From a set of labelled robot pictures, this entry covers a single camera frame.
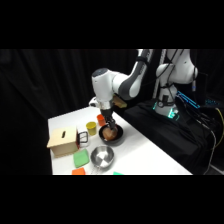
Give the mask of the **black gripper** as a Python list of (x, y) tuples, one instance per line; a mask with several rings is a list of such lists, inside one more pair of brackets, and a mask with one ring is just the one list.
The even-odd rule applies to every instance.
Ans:
[(113, 103), (111, 101), (100, 102), (99, 108), (100, 108), (101, 114), (105, 118), (106, 127), (109, 130), (115, 130), (116, 129), (116, 121), (112, 118)]

